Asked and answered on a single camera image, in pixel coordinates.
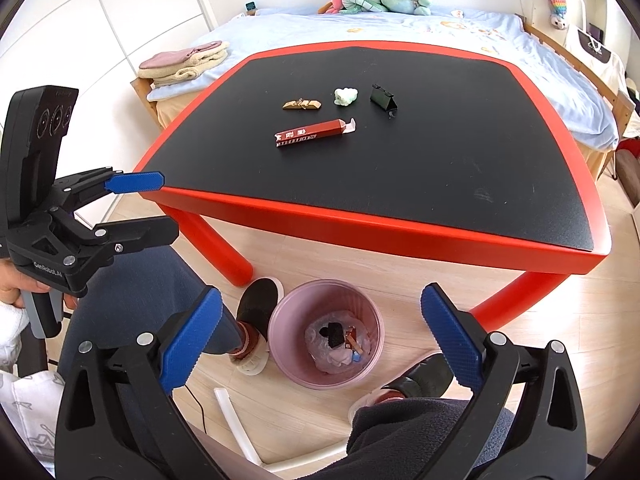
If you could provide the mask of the person left hand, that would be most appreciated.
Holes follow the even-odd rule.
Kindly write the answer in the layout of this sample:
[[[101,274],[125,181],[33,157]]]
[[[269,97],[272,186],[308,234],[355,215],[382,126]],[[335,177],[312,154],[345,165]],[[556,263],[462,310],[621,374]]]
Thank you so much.
[[[22,292],[45,294],[50,292],[48,285],[20,272],[9,259],[0,261],[0,301],[2,304],[22,308]]]

